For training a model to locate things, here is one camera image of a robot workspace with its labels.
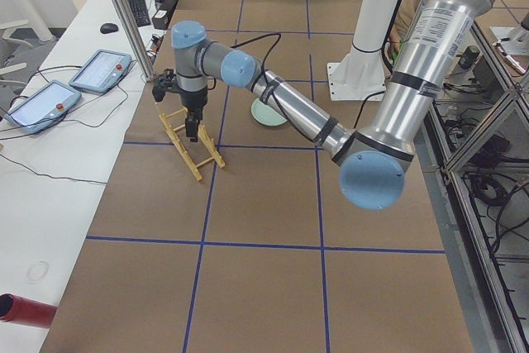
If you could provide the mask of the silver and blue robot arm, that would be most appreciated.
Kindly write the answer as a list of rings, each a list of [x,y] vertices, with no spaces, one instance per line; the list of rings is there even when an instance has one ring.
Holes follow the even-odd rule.
[[[345,129],[255,57],[208,39],[197,21],[172,27],[173,91],[188,109],[192,130],[207,101],[208,78],[248,89],[331,154],[340,167],[341,191],[351,203],[370,210],[387,208],[403,191],[415,155],[413,139],[455,54],[474,20],[494,2],[422,0],[375,118],[356,131]]]

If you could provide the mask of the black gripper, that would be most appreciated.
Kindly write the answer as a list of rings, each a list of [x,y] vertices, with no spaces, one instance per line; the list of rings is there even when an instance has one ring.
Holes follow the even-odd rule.
[[[207,88],[189,92],[183,90],[180,94],[181,103],[187,108],[192,117],[185,119],[186,137],[195,142],[198,140],[199,127],[203,119],[203,109],[207,105]]]

